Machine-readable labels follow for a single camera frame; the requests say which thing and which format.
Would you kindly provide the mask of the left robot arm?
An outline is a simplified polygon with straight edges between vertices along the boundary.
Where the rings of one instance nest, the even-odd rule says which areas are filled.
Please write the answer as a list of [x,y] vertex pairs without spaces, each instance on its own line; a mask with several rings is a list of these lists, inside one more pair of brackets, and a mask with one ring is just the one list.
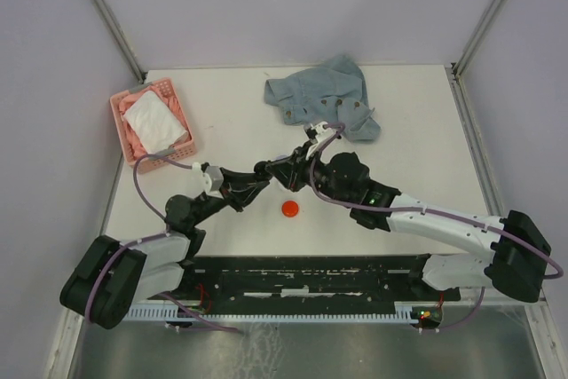
[[196,289],[184,269],[205,238],[198,225],[230,207],[242,211],[270,183],[265,162],[249,173],[205,164],[198,169],[203,191],[174,195],[165,205],[164,231],[120,242],[100,235],[88,247],[59,294],[60,303],[104,329],[117,326],[130,307],[161,292],[186,299]]

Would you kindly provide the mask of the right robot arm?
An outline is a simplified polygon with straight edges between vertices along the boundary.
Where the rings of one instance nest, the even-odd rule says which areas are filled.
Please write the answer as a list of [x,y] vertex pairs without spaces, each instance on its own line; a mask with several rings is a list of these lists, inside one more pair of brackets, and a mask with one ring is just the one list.
[[408,292],[427,300],[439,290],[491,286],[520,302],[540,297],[551,247],[523,212],[507,216],[466,215],[428,205],[370,177],[355,153],[335,154],[323,162],[319,153],[298,147],[290,156],[259,162],[255,170],[297,192],[309,186],[323,201],[343,206],[359,225],[406,233],[460,250],[451,256],[426,255],[420,270],[406,281]]

